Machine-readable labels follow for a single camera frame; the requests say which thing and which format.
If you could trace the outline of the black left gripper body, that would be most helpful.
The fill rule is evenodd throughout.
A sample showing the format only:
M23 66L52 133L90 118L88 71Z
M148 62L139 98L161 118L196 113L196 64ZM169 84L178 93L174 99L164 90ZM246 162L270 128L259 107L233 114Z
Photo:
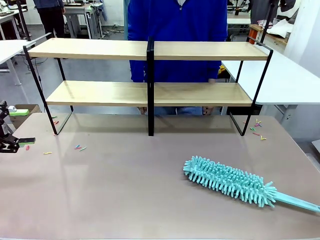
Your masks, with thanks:
M4 120L0 121L0 142L4 143L4 140L7 139L12 134L12 130L7 125Z

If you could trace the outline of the person's left hand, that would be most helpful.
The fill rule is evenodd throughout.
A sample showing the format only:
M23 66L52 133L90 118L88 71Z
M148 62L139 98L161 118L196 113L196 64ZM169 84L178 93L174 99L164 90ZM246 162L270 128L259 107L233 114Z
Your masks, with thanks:
M216 81L217 81L217 80L214 79L214 78L210 78L210 79L208 80L208 82L211 83L211 84L216 83ZM203 106L203 107L202 107L202 114L203 114L204 116L209 116L209 115L212 114L212 112L214 111L214 109L215 109L214 106Z

